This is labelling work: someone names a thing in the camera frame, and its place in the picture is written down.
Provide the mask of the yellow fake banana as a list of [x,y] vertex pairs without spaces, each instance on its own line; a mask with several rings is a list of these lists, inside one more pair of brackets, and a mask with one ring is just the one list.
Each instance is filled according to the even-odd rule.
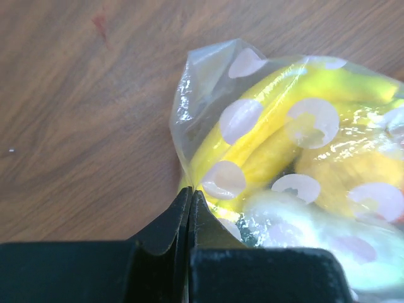
[[295,171],[304,150],[364,136],[403,149],[402,82],[333,58],[303,58],[274,71],[267,65],[233,62],[202,79],[187,65],[175,96],[170,128],[179,185],[201,191],[231,221],[264,190],[321,208],[319,182]]

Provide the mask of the clear polka dot zip bag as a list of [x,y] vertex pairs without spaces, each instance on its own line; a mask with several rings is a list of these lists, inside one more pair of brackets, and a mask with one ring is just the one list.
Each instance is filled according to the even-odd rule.
[[326,249],[355,301],[403,301],[402,81],[229,40],[188,53],[170,132],[179,187],[239,241]]

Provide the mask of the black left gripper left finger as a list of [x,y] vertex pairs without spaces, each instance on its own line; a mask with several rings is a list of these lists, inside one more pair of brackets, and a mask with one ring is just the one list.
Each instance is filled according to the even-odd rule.
[[191,198],[126,240],[1,244],[1,301],[181,302]]

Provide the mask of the white fake radish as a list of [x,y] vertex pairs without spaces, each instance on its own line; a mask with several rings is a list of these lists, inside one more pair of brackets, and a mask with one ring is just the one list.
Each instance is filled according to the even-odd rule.
[[335,215],[264,190],[246,199],[241,223],[256,247],[329,251],[364,301],[403,300],[403,232],[386,222]]

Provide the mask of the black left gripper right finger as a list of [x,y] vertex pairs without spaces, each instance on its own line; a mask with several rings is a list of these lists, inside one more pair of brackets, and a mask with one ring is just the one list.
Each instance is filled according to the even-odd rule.
[[334,255],[314,248],[248,248],[195,191],[189,214],[189,302],[352,302]]

